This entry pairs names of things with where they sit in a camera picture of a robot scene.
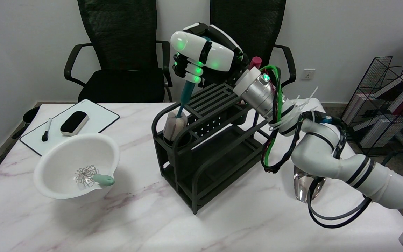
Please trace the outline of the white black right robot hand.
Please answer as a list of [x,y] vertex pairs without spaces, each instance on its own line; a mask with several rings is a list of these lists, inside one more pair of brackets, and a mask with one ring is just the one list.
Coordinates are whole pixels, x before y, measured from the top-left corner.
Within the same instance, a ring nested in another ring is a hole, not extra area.
[[248,56],[224,31],[214,24],[195,23],[175,32],[170,39],[177,51],[174,73],[185,81],[199,84],[234,85],[248,68]]

